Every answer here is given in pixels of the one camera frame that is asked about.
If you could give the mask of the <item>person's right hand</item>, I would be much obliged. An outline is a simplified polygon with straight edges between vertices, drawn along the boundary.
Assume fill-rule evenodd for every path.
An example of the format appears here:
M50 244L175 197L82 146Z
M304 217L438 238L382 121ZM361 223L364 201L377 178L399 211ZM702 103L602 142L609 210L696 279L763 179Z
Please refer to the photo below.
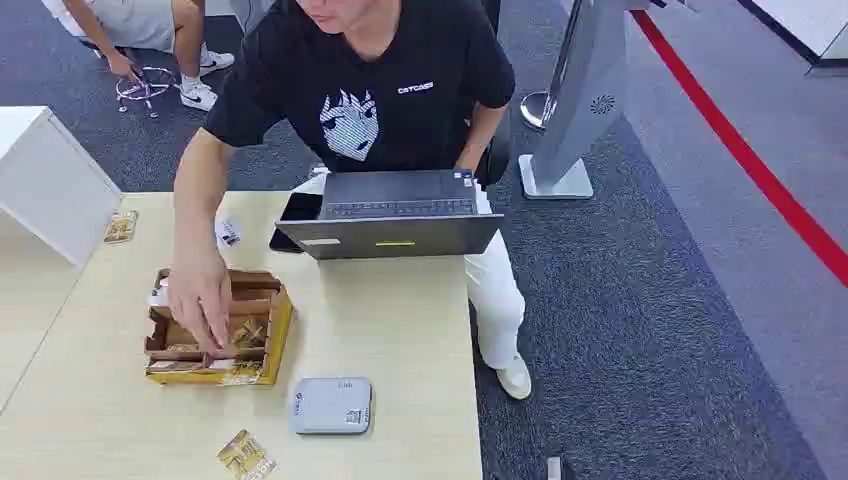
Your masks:
M234 355L229 320L231 281L219 254L175 263L168 277L168 304L174 320L212 358Z

